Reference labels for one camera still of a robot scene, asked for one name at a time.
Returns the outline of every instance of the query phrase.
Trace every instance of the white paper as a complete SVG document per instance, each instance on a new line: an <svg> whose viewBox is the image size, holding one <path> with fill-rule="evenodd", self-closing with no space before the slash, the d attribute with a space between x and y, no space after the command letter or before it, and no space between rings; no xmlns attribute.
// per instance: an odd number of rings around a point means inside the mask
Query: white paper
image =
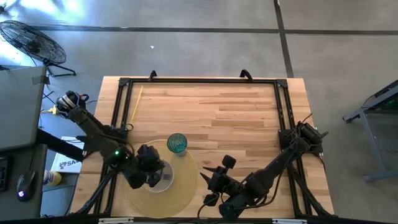
<svg viewBox="0 0 398 224"><path fill-rule="evenodd" d="M83 146L85 145L85 143L80 142L79 140L77 140L74 137L67 137L67 136L62 136L61 138L62 140L75 140L73 142L67 142L69 144L72 144L76 147L79 147L81 150L83 150ZM57 155L55 155L55 159L54 162L52 163L52 167L51 167L51 171L55 171L55 172L65 172L65 173L74 173L74 174L78 174L80 173L80 169L81 169L81 162L78 162L74 159L71 159L67 156L64 156L62 154L57 153Z"/></svg>

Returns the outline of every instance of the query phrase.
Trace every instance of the yellow stick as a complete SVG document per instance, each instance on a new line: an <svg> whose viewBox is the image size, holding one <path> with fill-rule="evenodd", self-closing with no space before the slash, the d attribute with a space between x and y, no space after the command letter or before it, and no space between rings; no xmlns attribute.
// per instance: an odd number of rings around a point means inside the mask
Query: yellow stick
<svg viewBox="0 0 398 224"><path fill-rule="evenodd" d="M143 89L144 89L144 86L142 85L141 90L139 91L136 107L134 108L134 112L132 113L131 122L130 122L131 124L134 121L134 118L136 117L136 111L138 109L138 104L139 104L139 100L141 99L141 93L142 93Z"/></svg>

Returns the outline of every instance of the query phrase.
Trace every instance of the butcher block tabletop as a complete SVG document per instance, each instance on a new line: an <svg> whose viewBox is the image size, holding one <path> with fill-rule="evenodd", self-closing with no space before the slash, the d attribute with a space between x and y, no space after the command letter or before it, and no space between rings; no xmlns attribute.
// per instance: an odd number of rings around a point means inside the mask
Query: butcher block tabletop
<svg viewBox="0 0 398 224"><path fill-rule="evenodd" d="M120 78L103 79L95 110L95 117L103 124L111 123ZM303 120L311 113L304 80L288 78L287 83L295 122ZM126 91L123 91L118 126L125 97ZM283 94L281 97L282 107L285 108ZM307 119L307 122L314 125L312 118ZM226 154L236 159L235 167L228 171L228 175L240 181L250 172L265 168L280 152L277 137L280 126L275 92L273 85L268 84L135 83L132 88L127 123L134 126L134 129L128 133L128 141L135 149L145 142L167 139L173 133L184 134L188 140L187 149L194 158L198 171L208 176L211 176L211 172L202 167L222 166L221 161ZM333 213L322 163L319 158L311 154L305 154L302 160L308 188L323 207ZM83 161L71 212L81 208L97 187L102 163L103 160L98 152ZM124 194L123 178L121 174L118 175L111 215L142 217L129 204ZM174 217L196 217L205 195L210 193L202 177L197 175L197 178L195 196L189 205ZM274 193L274 186L268 194L269 198ZM101 208L105 207L108 188L104 192ZM302 193L298 187L297 194L300 208L304 211ZM205 207L201 211L201 217L221 217L218 206ZM287 171L282 175L277 196L270 205L247 209L240 216L240 218L292 217L294 213Z"/></svg>

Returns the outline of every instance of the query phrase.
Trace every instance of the gray floor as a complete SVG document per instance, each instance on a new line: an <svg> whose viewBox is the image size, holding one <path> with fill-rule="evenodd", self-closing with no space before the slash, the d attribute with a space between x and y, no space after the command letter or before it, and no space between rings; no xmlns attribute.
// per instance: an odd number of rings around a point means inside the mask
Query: gray floor
<svg viewBox="0 0 398 224"><path fill-rule="evenodd" d="M277 28L271 0L32 2L39 1L10 3L9 15L0 16L0 21L13 18L34 25ZM286 29L398 30L398 2L393 0L279 2ZM45 33L65 49L68 59L64 66L78 73L76 77L52 78L52 99L67 90L96 99L103 76L149 75L151 70L161 76L236 76L246 68L254 77L286 77L278 34ZM376 160L361 124L345 124L341 119L397 79L398 36L288 35L287 43L294 76L305 79L315 124L330 132L323 146L335 213L346 218L398 222L398 180L364 182L364 174L376 171ZM0 42L0 47L4 49L1 65L34 65L5 42ZM43 109L51 106L44 100ZM42 116L42 123L46 131L58 137L82 134L75 124L50 114ZM65 128L57 130L54 123ZM386 156L391 159L397 155ZM53 157L50 152L47 167ZM74 177L68 178L65 184L73 184ZM66 188L44 193L42 213L63 215L71 191Z"/></svg>

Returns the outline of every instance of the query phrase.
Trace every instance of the glass cup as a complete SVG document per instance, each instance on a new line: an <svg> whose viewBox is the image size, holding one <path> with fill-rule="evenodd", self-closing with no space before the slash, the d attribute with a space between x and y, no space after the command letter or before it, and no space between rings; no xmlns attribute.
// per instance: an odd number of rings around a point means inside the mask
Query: glass cup
<svg viewBox="0 0 398 224"><path fill-rule="evenodd" d="M167 147L177 156L184 156L187 151L187 138L180 133L172 134L167 140Z"/></svg>

